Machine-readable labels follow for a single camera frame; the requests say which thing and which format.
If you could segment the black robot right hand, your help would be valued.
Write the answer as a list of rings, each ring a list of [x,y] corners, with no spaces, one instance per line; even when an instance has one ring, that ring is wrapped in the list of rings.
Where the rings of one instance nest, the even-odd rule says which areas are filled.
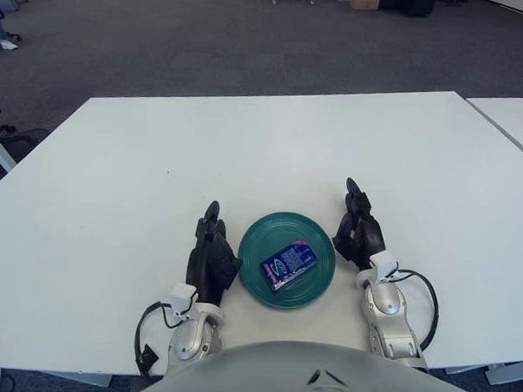
[[[349,177],[344,202],[347,212],[341,218],[332,244],[342,257],[359,270],[370,268],[369,259],[386,249],[382,229],[371,214],[371,204],[366,192]]]

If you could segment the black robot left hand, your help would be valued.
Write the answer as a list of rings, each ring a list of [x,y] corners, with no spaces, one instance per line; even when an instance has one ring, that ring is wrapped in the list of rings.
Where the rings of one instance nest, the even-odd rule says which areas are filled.
[[[213,201],[198,220],[196,246],[189,256],[186,283],[198,292],[198,303],[220,307],[225,290],[239,274],[242,261],[226,240],[226,225],[219,218],[219,203]]]

